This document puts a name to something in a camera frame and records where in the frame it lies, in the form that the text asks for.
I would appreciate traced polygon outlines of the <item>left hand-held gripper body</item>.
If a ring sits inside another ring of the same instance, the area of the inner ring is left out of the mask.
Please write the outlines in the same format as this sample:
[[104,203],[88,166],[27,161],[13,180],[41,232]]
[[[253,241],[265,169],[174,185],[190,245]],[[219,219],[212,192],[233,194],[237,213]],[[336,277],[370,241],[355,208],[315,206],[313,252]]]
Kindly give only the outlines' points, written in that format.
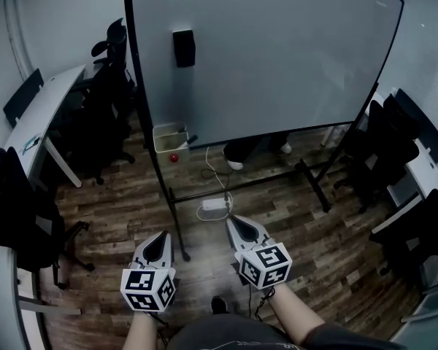
[[177,291],[173,262],[171,257],[156,262],[134,257],[123,269],[120,293],[133,311],[165,312]]

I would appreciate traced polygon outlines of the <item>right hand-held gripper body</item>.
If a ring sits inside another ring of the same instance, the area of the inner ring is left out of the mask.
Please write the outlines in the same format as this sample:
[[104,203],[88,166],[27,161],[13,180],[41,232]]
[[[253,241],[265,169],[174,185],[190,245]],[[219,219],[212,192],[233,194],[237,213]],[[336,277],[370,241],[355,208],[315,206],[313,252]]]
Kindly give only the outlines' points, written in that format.
[[253,246],[237,251],[239,275],[257,290],[273,287],[288,278],[292,259],[283,243]]

